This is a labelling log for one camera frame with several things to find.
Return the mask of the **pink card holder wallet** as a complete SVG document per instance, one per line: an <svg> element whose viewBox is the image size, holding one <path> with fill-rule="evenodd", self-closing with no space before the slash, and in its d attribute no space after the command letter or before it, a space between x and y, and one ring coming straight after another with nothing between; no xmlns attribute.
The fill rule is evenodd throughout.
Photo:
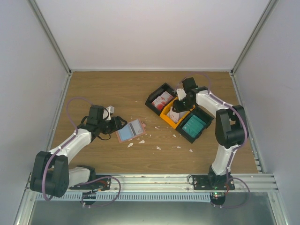
<svg viewBox="0 0 300 225"><path fill-rule="evenodd" d="M133 120L128 122L124 128L117 131L117 138L120 143L129 141L130 139L146 134L145 127L146 124L140 119Z"/></svg>

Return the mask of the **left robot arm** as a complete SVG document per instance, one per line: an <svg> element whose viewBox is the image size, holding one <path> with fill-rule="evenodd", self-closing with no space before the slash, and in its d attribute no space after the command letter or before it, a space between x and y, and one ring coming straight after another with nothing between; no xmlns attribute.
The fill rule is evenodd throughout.
<svg viewBox="0 0 300 225"><path fill-rule="evenodd" d="M69 168L73 158L101 134L111 135L127 125L120 116L113 116L114 108L92 105L89 114L75 127L72 135L63 143L36 155L30 181L30 189L39 192L49 201L53 197L62 197L73 186L92 189L97 178L94 168L79 165Z"/></svg>

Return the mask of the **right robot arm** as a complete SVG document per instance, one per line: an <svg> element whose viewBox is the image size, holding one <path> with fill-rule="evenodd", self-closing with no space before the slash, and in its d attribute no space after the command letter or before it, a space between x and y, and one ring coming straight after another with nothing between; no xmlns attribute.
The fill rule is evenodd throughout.
<svg viewBox="0 0 300 225"><path fill-rule="evenodd" d="M229 180L229 172L236 151L248 139L248 125L245 110L241 105L229 104L216 97L209 88L198 87L194 78L182 80L182 89L177 89L178 100L173 103L177 113L202 106L216 119L215 136L218 150L208 172L208 186L218 190Z"/></svg>

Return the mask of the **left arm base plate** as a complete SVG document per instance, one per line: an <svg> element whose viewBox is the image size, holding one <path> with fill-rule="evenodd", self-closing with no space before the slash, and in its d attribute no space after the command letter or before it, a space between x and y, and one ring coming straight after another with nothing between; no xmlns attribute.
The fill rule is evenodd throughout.
<svg viewBox="0 0 300 225"><path fill-rule="evenodd" d="M111 178L110 175L96 175L95 178L89 179L91 180L96 180L99 179L93 183L90 184L85 184L85 185L75 185L70 187L70 190L82 190L83 192L97 192L97 191L105 191L110 189L110 183L111 183Z"/></svg>

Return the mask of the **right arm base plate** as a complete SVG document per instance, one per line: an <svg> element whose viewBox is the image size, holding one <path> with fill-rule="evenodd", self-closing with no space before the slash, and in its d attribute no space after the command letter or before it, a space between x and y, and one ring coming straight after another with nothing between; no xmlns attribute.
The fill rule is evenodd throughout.
<svg viewBox="0 0 300 225"><path fill-rule="evenodd" d="M192 184L194 190L225 191L234 190L234 184L227 183L227 176L209 176L209 175L192 175Z"/></svg>

